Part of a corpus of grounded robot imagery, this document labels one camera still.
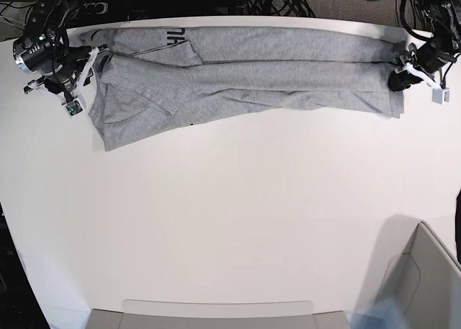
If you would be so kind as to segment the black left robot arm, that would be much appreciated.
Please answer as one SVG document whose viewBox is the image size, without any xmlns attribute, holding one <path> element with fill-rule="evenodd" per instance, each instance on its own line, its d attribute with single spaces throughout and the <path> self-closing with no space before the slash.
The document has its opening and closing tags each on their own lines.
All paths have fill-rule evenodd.
<svg viewBox="0 0 461 329">
<path fill-rule="evenodd" d="M 411 43 L 397 58 L 397 67 L 390 74 L 391 91 L 403 91 L 425 82 L 436 90 L 447 88 L 443 68 L 449 68 L 460 57 L 460 0 L 417 0 L 431 25 L 431 36 L 414 32 L 406 21 L 406 2 L 399 6 L 400 23 L 406 32 L 423 42 L 421 47 Z"/>
</svg>

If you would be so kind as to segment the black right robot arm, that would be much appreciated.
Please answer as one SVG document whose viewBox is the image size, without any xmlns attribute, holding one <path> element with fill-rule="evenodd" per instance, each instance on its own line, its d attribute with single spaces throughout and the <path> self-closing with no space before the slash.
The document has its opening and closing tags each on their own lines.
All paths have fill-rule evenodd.
<svg viewBox="0 0 461 329">
<path fill-rule="evenodd" d="M 89 82 L 89 73 L 106 45 L 70 46 L 66 25 L 89 0 L 35 0 L 22 36 L 13 43 L 12 54 L 18 68 L 39 73 L 40 78 L 24 88 L 27 94 L 45 86 L 63 94 L 65 102 L 75 100 Z"/>
</svg>

